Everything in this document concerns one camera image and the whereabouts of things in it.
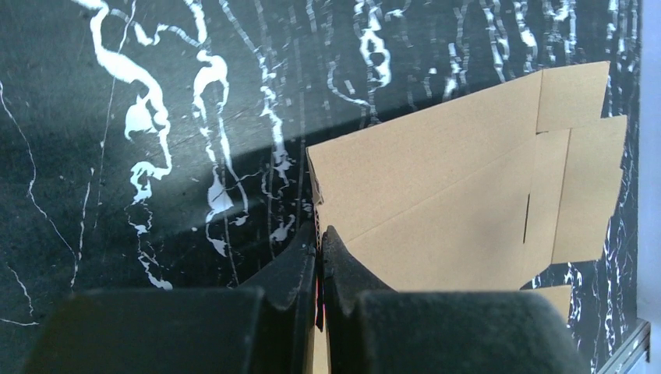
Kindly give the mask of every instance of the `cardboard box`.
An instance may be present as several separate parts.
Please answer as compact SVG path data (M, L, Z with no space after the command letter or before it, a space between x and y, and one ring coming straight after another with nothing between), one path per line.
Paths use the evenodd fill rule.
M543 70L309 147L317 227L399 291L513 291L598 259L627 126L600 118L608 70ZM535 292L567 316L570 286Z

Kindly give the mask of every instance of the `black tabletop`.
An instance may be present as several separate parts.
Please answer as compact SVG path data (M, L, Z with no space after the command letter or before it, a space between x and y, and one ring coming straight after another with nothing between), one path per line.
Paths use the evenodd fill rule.
M3 0L0 372L72 291L257 272L312 219L306 146L608 60L603 115L629 128L602 259L525 285L573 286L568 326L600 368L636 321L640 5Z

